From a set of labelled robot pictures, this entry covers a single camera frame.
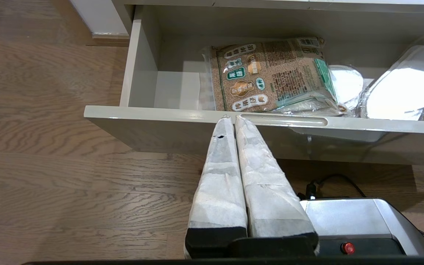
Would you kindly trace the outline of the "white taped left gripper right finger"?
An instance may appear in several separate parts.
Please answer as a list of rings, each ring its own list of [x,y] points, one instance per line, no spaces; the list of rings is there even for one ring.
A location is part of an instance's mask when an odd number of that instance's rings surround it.
[[[306,235],[317,240],[299,197],[256,125],[239,116],[235,132],[251,236]]]

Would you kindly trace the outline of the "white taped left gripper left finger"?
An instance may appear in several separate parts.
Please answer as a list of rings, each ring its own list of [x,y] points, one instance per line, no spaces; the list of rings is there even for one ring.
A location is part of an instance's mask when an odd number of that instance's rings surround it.
[[[229,245],[247,237],[248,217],[230,116],[212,133],[195,191],[184,241],[187,258],[225,258]]]

